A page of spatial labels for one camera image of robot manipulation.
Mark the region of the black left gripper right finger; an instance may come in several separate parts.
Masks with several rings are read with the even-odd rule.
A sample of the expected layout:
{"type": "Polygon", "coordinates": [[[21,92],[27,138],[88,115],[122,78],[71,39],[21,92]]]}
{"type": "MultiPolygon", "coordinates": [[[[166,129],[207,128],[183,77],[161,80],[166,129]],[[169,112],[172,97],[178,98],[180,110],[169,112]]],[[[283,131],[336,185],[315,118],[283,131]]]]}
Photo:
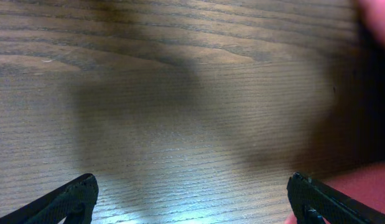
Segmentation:
{"type": "Polygon", "coordinates": [[[385,224],[385,214],[300,172],[287,183],[297,224],[385,224]]]}

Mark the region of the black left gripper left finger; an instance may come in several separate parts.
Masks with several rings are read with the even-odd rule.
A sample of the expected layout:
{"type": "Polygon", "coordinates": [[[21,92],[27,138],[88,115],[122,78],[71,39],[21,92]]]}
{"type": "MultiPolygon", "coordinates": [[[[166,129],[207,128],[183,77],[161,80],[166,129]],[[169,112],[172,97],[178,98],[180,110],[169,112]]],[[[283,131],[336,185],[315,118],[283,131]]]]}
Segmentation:
{"type": "Polygon", "coordinates": [[[1,217],[0,224],[90,224],[98,192],[96,177],[83,174],[1,217]]]}

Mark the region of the orange soccer t-shirt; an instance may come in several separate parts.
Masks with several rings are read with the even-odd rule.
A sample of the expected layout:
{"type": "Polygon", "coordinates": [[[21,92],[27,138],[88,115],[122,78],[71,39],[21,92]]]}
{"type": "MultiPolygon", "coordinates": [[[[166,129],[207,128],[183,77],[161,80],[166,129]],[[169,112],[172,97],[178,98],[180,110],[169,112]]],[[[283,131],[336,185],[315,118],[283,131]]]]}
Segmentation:
{"type": "MultiPolygon", "coordinates": [[[[359,0],[363,22],[374,42],[381,50],[379,60],[385,68],[385,0],[359,0]]],[[[382,82],[385,88],[385,72],[382,82]]],[[[385,214],[385,163],[369,166],[337,177],[324,184],[385,214]]],[[[286,224],[297,224],[292,212],[286,224]]]]}

